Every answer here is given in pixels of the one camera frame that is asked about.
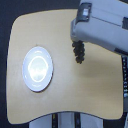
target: beige board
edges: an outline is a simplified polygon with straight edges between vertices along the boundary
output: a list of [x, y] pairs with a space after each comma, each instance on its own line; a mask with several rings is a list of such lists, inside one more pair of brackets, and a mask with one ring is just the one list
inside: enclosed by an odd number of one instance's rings
[[[7, 62], [7, 116], [12, 124], [55, 112], [77, 111], [105, 119], [123, 113], [121, 57], [100, 46], [85, 44], [80, 65], [70, 40], [76, 10], [39, 12], [13, 24]], [[54, 72], [48, 88], [32, 92], [24, 83], [22, 64], [27, 52], [41, 46], [50, 53]]]

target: dark floor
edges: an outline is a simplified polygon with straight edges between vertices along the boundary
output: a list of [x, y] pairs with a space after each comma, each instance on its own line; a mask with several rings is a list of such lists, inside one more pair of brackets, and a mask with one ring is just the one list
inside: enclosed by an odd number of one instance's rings
[[[6, 111], [6, 66], [11, 27], [23, 14], [55, 9], [75, 9], [80, 0], [0, 0], [0, 128], [28, 128], [28, 124], [11, 125]], [[123, 128], [118, 121], [104, 121], [105, 128]]]

